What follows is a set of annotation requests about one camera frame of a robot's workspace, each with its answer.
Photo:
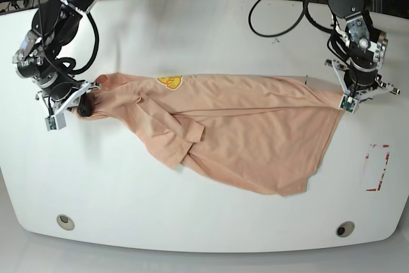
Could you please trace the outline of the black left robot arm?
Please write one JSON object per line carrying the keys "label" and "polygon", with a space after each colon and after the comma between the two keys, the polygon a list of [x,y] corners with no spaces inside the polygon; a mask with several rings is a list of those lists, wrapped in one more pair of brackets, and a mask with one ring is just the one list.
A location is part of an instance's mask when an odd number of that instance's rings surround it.
{"label": "black left robot arm", "polygon": [[344,82],[352,95],[380,85],[387,34],[374,27],[371,0],[326,0],[332,14],[328,49],[345,65]]}

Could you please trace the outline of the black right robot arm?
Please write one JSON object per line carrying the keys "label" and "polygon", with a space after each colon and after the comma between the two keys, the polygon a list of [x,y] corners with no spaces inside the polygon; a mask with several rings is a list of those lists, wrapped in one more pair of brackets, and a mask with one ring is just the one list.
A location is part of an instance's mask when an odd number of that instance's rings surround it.
{"label": "black right robot arm", "polygon": [[[39,3],[31,30],[13,56],[18,75],[32,79],[41,89],[51,118],[56,116],[63,105],[67,109],[79,108],[81,116],[91,114],[91,105],[86,98],[86,92],[91,86],[74,77],[86,72],[98,53],[100,37],[90,13],[97,1],[48,0]],[[61,58],[59,53],[62,47],[75,38],[83,17],[91,24],[94,44],[90,59],[82,68],[76,68],[73,58]]]}

